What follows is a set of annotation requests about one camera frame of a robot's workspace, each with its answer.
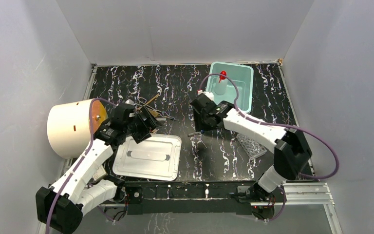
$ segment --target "cylindrical lid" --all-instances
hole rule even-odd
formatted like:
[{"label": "cylindrical lid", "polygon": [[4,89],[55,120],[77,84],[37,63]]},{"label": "cylindrical lid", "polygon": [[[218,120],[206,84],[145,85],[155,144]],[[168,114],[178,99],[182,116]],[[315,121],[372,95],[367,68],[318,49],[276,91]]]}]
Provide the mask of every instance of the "cylindrical lid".
[{"label": "cylindrical lid", "polygon": [[[227,76],[227,73],[225,71],[220,72],[220,74]],[[225,79],[224,76],[219,76],[219,77],[220,77],[219,83],[222,82],[222,80]]]},{"label": "cylindrical lid", "polygon": [[[52,107],[48,115],[47,135],[52,149],[63,158],[79,157],[90,142],[90,100]],[[94,101],[91,121],[95,132],[107,119],[100,101]]]}]

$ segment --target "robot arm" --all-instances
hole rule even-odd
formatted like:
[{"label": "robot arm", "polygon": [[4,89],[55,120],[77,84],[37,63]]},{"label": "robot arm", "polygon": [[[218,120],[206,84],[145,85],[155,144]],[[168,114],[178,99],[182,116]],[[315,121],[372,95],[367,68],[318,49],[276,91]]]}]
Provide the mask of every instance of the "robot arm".
[{"label": "robot arm", "polygon": [[216,105],[211,97],[211,93],[202,93],[191,102],[197,132],[223,127],[257,141],[274,153],[274,165],[254,184],[248,192],[250,197],[266,200],[278,186],[298,178],[312,156],[303,132],[253,123],[243,118],[233,104],[222,101]]},{"label": "robot arm", "polygon": [[72,167],[49,188],[41,187],[38,190],[36,203],[39,221],[46,223],[50,206],[59,192],[60,197],[49,225],[64,234],[74,232],[82,217],[90,210],[105,200],[120,196],[124,181],[112,177],[101,180],[87,190],[84,188],[102,163],[116,152],[127,137],[132,136],[136,143],[140,143],[161,125],[145,107],[141,108],[141,112],[136,112],[134,106],[129,104],[116,106],[113,117],[105,120],[95,132],[88,153],[82,153]]}]

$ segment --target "black marble-patterned surface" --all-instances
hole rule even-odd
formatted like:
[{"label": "black marble-patterned surface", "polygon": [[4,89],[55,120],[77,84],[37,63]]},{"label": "black marble-patterned surface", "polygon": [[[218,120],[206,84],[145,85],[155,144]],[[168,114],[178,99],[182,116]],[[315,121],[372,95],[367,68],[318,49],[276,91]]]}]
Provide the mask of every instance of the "black marble-patterned surface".
[{"label": "black marble-patterned surface", "polygon": [[[277,64],[247,64],[254,69],[251,115],[267,122],[295,124]],[[158,134],[176,135],[182,139],[176,181],[231,181],[258,178],[273,164],[273,155],[249,160],[236,140],[236,133],[215,130],[201,136],[187,137],[194,132],[193,110],[189,103],[197,96],[201,80],[210,65],[155,65],[98,67],[90,98],[105,98],[119,103],[139,97],[176,120],[168,120]],[[112,173],[111,159],[107,172]],[[310,168],[304,173],[311,174]],[[143,181],[125,178],[126,181]]]}]

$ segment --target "red object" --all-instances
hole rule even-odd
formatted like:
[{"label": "red object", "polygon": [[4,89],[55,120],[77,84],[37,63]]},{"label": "red object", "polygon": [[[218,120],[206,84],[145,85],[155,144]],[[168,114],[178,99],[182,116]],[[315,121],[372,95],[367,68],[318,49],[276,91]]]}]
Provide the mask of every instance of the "red object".
[{"label": "red object", "polygon": [[[220,74],[227,76],[227,73],[225,71],[220,72]],[[224,80],[224,79],[225,79],[225,77],[220,76],[219,83],[222,82],[222,80]]]}]

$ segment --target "white wall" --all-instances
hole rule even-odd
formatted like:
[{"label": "white wall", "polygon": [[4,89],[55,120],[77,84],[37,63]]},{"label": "white wall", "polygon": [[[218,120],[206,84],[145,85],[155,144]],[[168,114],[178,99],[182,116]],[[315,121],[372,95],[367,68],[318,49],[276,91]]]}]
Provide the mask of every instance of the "white wall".
[{"label": "white wall", "polygon": [[62,160],[46,119],[82,99],[90,63],[55,0],[0,0],[0,233],[36,233],[35,193]]},{"label": "white wall", "polygon": [[91,63],[283,58],[313,0],[57,0]]},{"label": "white wall", "polygon": [[[344,233],[374,233],[374,1],[315,1],[283,63],[301,126],[340,154],[328,181]],[[314,150],[317,172],[331,171]]]}]

